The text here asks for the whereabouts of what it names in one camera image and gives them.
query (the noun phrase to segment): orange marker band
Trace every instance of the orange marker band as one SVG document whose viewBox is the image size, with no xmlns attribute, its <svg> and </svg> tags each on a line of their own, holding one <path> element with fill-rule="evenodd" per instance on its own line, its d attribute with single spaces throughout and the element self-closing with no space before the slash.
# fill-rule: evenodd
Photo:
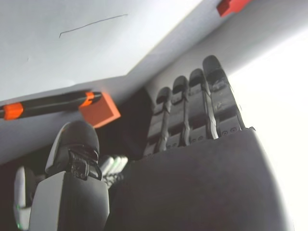
<svg viewBox="0 0 308 231">
<path fill-rule="evenodd" d="M 86 100 L 82 103 L 82 105 L 79 106 L 80 107 L 85 107 L 88 106 L 92 103 L 92 100 L 94 99 L 94 93 L 93 92 L 86 92 Z"/>
<path fill-rule="evenodd" d="M 12 120 L 17 119 L 21 116 L 24 111 L 24 107 L 21 103 L 12 103 L 3 106 L 4 109 L 4 119 L 5 120 Z"/>
</svg>

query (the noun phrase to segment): drawn line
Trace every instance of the drawn line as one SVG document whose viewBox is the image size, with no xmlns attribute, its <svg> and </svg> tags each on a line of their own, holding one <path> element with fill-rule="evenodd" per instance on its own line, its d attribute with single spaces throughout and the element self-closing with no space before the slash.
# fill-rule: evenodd
<svg viewBox="0 0 308 231">
<path fill-rule="evenodd" d="M 111 17 L 111 18 L 105 18 L 105 19 L 96 21 L 96 22 L 94 22 L 94 23 L 89 23 L 89 24 L 86 24 L 86 25 L 84 25 L 84 26 L 81 26 L 81 27 L 72 29 L 72 30 L 67 30 L 67 31 L 61 32 L 60 35 L 59 35 L 59 38 L 61 37 L 62 34 L 65 34 L 65 33 L 68 33 L 68 32 L 72 32 L 72 31 L 74 31 L 74 30 L 79 30 L 79 29 L 82 29 L 82 28 L 84 28 L 84 27 L 86 27 L 86 26 L 90 26 L 90 25 L 95 24 L 95 23 L 100 23 L 100 22 L 103 22 L 103 21 L 107 21 L 107 20 L 110 20 L 110 19 L 119 18 L 119 17 L 123 17 L 123 16 L 127 16 L 127 15 L 128 15 L 128 14 L 123 14 L 123 15 L 118 15 L 118 16 Z"/>
</svg>

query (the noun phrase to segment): orange block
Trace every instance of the orange block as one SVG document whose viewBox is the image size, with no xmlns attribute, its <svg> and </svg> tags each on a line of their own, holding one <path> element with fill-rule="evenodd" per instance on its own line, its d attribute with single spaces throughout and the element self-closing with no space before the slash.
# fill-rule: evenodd
<svg viewBox="0 0 308 231">
<path fill-rule="evenodd" d="M 79 110 L 84 119 L 94 128 L 100 128 L 121 117 L 108 93 L 102 93 L 102 97 L 98 102 L 81 107 Z"/>
</svg>

